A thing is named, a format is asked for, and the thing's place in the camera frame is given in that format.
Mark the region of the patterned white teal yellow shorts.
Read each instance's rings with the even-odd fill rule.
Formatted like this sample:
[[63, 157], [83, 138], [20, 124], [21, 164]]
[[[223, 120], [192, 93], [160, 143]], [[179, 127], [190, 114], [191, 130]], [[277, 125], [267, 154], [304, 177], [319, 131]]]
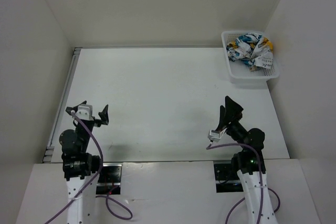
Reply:
[[226, 45], [229, 60], [241, 61], [250, 71], [271, 69], [274, 62], [273, 44], [258, 33], [245, 33]]

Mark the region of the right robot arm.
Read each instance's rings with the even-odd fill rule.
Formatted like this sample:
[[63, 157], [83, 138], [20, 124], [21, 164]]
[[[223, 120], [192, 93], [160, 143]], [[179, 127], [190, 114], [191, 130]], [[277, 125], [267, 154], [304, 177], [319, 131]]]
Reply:
[[247, 130], [240, 123], [243, 107], [229, 96], [219, 108], [219, 123], [211, 137], [218, 141], [227, 134], [241, 151], [234, 154], [230, 172], [239, 178], [247, 206], [249, 223], [277, 223], [275, 209], [272, 207], [267, 184], [265, 162], [262, 155], [265, 133], [259, 128]]

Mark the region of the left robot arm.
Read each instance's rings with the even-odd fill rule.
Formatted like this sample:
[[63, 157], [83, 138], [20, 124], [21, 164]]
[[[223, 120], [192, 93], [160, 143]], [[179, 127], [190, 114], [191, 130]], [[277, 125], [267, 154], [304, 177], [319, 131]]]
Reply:
[[92, 106], [86, 101], [66, 107], [73, 119], [74, 129], [61, 133], [62, 170], [68, 189], [66, 223], [94, 223], [94, 203], [97, 182], [105, 175], [103, 154], [92, 131], [94, 127], [109, 124], [108, 106], [98, 117], [92, 115]]

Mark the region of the aluminium table edge rail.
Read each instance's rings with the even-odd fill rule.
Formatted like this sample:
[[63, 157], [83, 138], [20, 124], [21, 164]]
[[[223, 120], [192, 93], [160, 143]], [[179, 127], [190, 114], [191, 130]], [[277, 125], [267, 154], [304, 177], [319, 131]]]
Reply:
[[46, 149], [44, 151], [44, 156], [42, 159], [42, 163], [51, 163], [51, 159], [53, 156], [53, 152], [56, 146], [56, 134], [58, 132], [58, 128], [60, 127], [61, 124], [61, 119], [62, 116], [65, 112], [65, 107], [66, 107], [66, 102], [68, 99], [68, 95], [70, 92], [70, 88], [71, 88], [71, 84], [72, 84], [72, 80], [76, 71], [76, 66], [78, 63], [78, 58], [81, 52], [81, 47], [76, 47], [73, 51], [72, 57], [71, 57], [71, 63], [70, 63], [70, 67], [67, 73], [67, 77], [66, 77], [66, 81], [65, 81], [65, 85], [64, 85], [64, 89], [62, 91], [62, 95], [61, 95], [61, 99], [59, 102], [59, 106], [57, 109], [57, 113], [55, 116], [55, 120], [54, 120], [54, 124], [52, 126], [50, 135], [49, 135], [49, 140], [46, 146]]

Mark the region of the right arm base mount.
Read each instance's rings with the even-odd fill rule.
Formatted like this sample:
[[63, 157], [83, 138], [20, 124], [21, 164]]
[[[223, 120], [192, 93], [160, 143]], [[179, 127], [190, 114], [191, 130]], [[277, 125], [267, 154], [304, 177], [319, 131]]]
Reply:
[[213, 166], [217, 193], [243, 192], [237, 173], [229, 161], [214, 162]]

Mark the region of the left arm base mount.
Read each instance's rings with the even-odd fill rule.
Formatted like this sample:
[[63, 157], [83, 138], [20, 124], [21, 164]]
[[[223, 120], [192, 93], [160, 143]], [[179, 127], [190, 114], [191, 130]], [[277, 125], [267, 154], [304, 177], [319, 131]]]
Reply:
[[96, 195], [119, 195], [121, 175], [121, 163], [104, 163], [97, 182]]

